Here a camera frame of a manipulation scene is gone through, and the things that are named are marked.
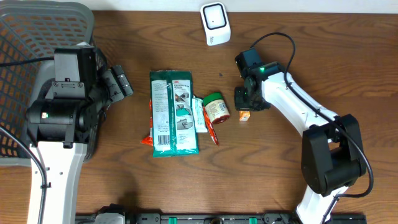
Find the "perforated basket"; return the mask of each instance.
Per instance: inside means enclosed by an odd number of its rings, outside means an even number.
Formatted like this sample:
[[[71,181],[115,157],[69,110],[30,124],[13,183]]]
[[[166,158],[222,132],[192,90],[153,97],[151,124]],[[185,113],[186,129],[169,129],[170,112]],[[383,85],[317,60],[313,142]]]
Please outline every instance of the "perforated basket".
[[[1,1],[0,63],[51,57],[59,46],[93,45],[93,28],[93,13],[80,3]],[[40,62],[0,68],[0,124],[22,140],[39,66]],[[3,133],[0,144],[0,157],[26,157]]]

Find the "black cable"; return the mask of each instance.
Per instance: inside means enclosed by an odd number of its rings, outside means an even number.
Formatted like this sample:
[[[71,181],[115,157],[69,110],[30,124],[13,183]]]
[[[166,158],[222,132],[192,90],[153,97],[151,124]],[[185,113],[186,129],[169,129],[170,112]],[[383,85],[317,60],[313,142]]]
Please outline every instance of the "black cable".
[[[14,65],[23,65],[26,63],[33,63],[33,62],[41,62],[45,60],[54,60],[53,57],[43,57],[43,58],[33,58],[25,61],[20,61],[20,62],[9,62],[9,63],[0,63],[0,67],[8,67],[8,66],[14,66]]]
[[[290,64],[292,63],[292,60],[294,58],[294,54],[296,51],[296,45],[294,43],[293,38],[291,38],[291,36],[281,33],[281,32],[273,32],[270,34],[266,34],[264,36],[262,36],[260,39],[256,40],[251,46],[250,48],[254,47],[260,40],[270,36],[270,35],[282,35],[286,38],[288,38],[292,45],[293,45],[293,52],[292,52],[292,56],[290,57],[290,60],[287,64],[287,66],[285,67],[285,71],[284,71],[284,80],[286,83],[286,87],[289,88],[292,93],[297,96],[298,99],[300,99],[304,104],[306,104],[311,110],[313,110],[315,112],[316,115],[321,116],[323,119],[327,120],[330,124],[332,124],[338,131],[340,134],[342,134],[345,138],[347,138],[347,140],[357,149],[357,151],[359,152],[359,155],[362,157],[362,159],[365,162],[366,165],[366,169],[369,172],[369,186],[368,189],[366,189],[363,193],[361,194],[336,194],[333,197],[333,201],[332,203],[329,205],[328,210],[326,211],[326,214],[324,214],[323,216],[323,220],[322,223],[325,222],[327,215],[331,212],[332,208],[335,206],[336,202],[339,201],[340,197],[350,197],[350,198],[360,198],[360,197],[365,197],[368,194],[371,193],[372,188],[373,188],[373,183],[374,183],[374,176],[373,176],[373,171],[372,171],[372,167],[368,161],[368,158],[365,156],[365,154],[363,153],[363,151],[361,150],[361,148],[358,146],[358,144],[354,141],[354,139],[343,129],[341,128],[337,123],[335,123],[332,119],[330,119],[329,117],[327,117],[326,115],[324,115],[320,109],[316,109],[316,107],[314,107],[313,105],[311,105],[307,100],[305,100],[300,94],[298,94],[294,88],[292,87],[292,83],[290,83],[287,80],[287,72],[289,70]]]
[[[18,137],[13,135],[11,132],[9,132],[6,128],[0,125],[0,131],[2,131],[7,137],[11,138],[14,142],[16,142],[25,152],[32,158],[32,160],[35,162],[36,166],[39,168],[40,174],[42,176],[42,185],[40,188],[42,189],[42,196],[40,199],[40,210],[39,210],[39,218],[37,223],[42,224],[43,222],[43,215],[44,215],[44,204],[45,204],[45,196],[47,194],[47,173],[45,172],[44,167],[38,160],[38,158],[33,154],[33,152],[20,140],[18,140]]]

